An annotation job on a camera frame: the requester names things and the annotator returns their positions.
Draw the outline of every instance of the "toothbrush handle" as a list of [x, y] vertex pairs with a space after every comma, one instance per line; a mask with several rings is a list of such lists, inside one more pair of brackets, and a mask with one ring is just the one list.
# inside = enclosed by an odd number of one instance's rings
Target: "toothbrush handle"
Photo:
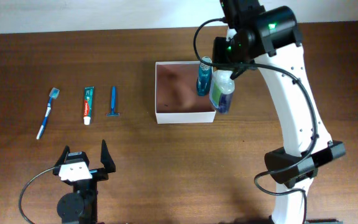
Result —
[[47, 107], [47, 112], [45, 113], [44, 121], [42, 122], [41, 128], [38, 131], [37, 140], [41, 138], [42, 134], [44, 133], [45, 126], [47, 125], [48, 116], [52, 108], [50, 106]]
[[111, 111], [114, 112], [116, 108], [116, 87], [113, 86], [111, 89]]

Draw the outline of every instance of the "white cap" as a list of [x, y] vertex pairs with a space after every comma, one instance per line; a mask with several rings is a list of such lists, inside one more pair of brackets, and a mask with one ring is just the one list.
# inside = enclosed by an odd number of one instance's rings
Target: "white cap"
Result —
[[91, 117], [90, 116], [84, 117], [84, 124], [85, 125], [90, 125], [90, 123], [91, 123]]

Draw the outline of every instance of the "cardboard box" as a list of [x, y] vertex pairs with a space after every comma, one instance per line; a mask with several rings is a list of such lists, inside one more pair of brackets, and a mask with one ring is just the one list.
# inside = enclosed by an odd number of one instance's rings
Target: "cardboard box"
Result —
[[197, 95], [199, 65], [200, 62], [155, 63], [155, 116], [158, 124], [214, 121], [216, 112], [209, 102], [209, 95]]

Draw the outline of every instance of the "brown wooden surface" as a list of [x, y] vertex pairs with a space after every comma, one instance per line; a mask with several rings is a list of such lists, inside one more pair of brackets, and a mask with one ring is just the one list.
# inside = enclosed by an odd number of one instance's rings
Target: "brown wooden surface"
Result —
[[[332, 137], [346, 157], [319, 170], [308, 218], [358, 223], [358, 22], [302, 24], [308, 77]], [[54, 165], [65, 145], [100, 167], [105, 139], [117, 165], [99, 184], [106, 223], [218, 223], [268, 217], [274, 197], [255, 187], [264, 154], [282, 146], [269, 91], [259, 72], [236, 80], [229, 115], [213, 124], [157, 125], [156, 61], [194, 60], [195, 28], [0, 35], [0, 223], [24, 223], [23, 185]], [[225, 28], [205, 28], [198, 42], [211, 55]], [[120, 117], [107, 118], [110, 89]], [[94, 116], [83, 124], [83, 91], [95, 86]], [[48, 94], [60, 89], [42, 139], [35, 137]], [[262, 184], [274, 189], [267, 177]], [[36, 223], [60, 223], [56, 205], [71, 188], [47, 174], [30, 186], [24, 210]]]

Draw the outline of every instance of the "toothbrush head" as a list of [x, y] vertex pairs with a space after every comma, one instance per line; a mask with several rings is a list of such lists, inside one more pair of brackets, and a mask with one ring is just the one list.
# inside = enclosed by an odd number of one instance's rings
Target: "toothbrush head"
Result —
[[49, 97], [56, 99], [57, 96], [59, 95], [60, 90], [56, 89], [55, 87], [52, 88], [52, 91], [49, 93]]

